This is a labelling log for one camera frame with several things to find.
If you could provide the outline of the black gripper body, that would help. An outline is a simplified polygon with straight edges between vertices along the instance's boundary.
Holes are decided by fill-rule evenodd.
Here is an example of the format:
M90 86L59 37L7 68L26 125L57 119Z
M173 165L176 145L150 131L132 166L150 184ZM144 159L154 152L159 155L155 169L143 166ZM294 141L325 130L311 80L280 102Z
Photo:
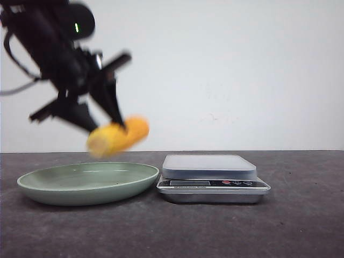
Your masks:
M38 122L47 117L58 117L58 108L69 103L79 103L80 96L91 95L93 83L103 75L115 74L118 68L132 59L130 53L122 52L103 66L100 53L90 53L82 49L35 51L30 54L40 69L41 78L49 80L58 91L56 99L30 115L31 121Z

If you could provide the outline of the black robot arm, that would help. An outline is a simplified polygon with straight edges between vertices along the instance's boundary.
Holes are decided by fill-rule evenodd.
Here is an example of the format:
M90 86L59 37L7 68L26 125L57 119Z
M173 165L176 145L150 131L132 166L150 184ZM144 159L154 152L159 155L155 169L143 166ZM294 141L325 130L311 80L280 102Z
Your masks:
M89 94L110 116L124 126L116 98L115 71L131 60L123 52L106 65L102 53L75 45L90 37L95 19L90 9L70 1L1 1L1 23L7 33L4 48L10 50L10 38L16 37L40 70L34 82L47 80L58 96L30 115L31 121L59 117L88 132L96 129L88 106L78 101Z

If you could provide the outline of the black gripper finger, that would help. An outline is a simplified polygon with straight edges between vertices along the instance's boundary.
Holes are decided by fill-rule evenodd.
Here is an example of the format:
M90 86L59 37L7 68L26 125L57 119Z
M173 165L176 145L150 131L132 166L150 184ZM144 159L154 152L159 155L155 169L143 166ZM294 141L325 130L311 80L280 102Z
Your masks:
M97 128L85 103L69 103L64 107L59 107L58 117L87 132L92 132Z
M126 128L120 113L117 94L117 80L114 73L103 75L92 84L90 94L95 102L107 113L111 121Z

